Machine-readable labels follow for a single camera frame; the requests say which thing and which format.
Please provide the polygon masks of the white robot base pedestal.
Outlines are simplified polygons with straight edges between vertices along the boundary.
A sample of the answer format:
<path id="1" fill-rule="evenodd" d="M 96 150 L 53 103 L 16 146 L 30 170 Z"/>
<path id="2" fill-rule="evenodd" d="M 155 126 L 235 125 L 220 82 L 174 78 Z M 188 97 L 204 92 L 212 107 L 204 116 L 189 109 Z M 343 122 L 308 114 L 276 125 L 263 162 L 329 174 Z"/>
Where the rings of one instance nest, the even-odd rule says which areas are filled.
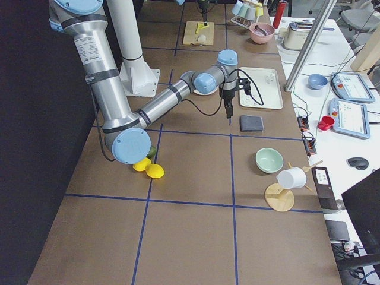
<path id="1" fill-rule="evenodd" d="M 122 55 L 120 79 L 129 96 L 154 97 L 160 70 L 146 63 L 132 0 L 107 2 Z"/>

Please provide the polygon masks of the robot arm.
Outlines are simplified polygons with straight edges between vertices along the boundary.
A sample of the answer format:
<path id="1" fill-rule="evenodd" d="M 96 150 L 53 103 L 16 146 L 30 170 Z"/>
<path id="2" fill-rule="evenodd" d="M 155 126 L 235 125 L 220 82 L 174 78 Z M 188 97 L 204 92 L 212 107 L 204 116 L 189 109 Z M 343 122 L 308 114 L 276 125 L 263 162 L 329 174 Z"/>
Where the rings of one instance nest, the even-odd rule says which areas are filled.
<path id="1" fill-rule="evenodd" d="M 218 90 L 228 116 L 232 98 L 247 88 L 238 76 L 238 56 L 226 49 L 202 72 L 188 71 L 160 93 L 159 71 L 144 60 L 132 1 L 50 1 L 50 25 L 74 39 L 85 80 L 104 118 L 104 143 L 115 160 L 135 164 L 151 148 L 146 127 L 193 91 Z"/>

